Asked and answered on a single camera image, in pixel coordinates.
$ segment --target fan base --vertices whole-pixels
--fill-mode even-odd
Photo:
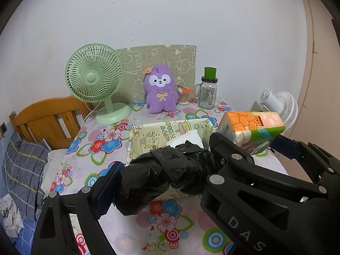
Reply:
[[[107,113],[106,110],[98,112],[96,115],[96,122],[102,125],[109,125],[118,123],[124,120],[131,113],[130,106],[123,103],[114,103],[113,112]]]

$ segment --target wooden bed frame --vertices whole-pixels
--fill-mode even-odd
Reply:
[[[80,110],[85,118],[90,110],[86,104],[74,96],[45,99],[23,109],[18,115],[9,116],[13,128],[29,142],[42,141],[45,138],[53,149],[67,149],[80,130],[75,111]],[[61,115],[71,135],[67,138],[57,115]]]

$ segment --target white fan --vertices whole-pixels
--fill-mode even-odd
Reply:
[[[288,92],[273,94],[273,92],[265,90],[258,97],[258,101],[268,111],[277,111],[286,129],[291,128],[298,117],[298,104]]]

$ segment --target fan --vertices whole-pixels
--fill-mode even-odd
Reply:
[[[298,117],[298,104],[288,92],[273,94],[273,92],[265,90],[258,100],[268,111],[277,111],[279,113],[286,129],[289,129]]]
[[[71,93],[87,103],[104,101],[105,110],[97,113],[99,124],[117,123],[131,113],[123,103],[112,103],[111,96],[123,79],[123,63],[115,50],[102,44],[78,49],[67,62],[65,80]]]

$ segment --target black garbage bag roll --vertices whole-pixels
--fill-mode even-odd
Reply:
[[[122,180],[113,204],[123,215],[138,214],[171,185],[188,195],[203,194],[207,176],[222,165],[213,153],[189,141],[142,154],[121,170]]]

